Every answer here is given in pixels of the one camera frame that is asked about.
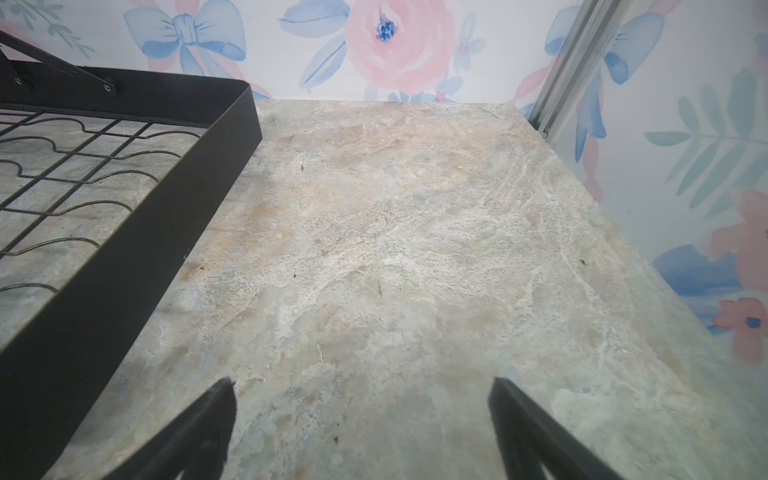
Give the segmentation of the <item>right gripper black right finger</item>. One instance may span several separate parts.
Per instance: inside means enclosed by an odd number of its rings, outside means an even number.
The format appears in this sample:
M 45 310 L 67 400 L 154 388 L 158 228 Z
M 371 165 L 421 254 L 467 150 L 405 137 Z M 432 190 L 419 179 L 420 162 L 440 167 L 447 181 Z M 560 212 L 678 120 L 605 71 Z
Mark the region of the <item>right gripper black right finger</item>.
M 488 407 L 509 479 L 621 479 L 511 380 L 494 379 Z

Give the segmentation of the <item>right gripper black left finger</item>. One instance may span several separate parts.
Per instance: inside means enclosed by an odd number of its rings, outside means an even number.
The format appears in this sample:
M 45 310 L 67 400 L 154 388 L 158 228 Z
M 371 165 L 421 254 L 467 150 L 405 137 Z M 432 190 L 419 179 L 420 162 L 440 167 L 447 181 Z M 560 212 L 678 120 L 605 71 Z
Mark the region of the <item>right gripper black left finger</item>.
M 106 477 L 219 479 L 236 414 L 234 382 L 224 377 Z

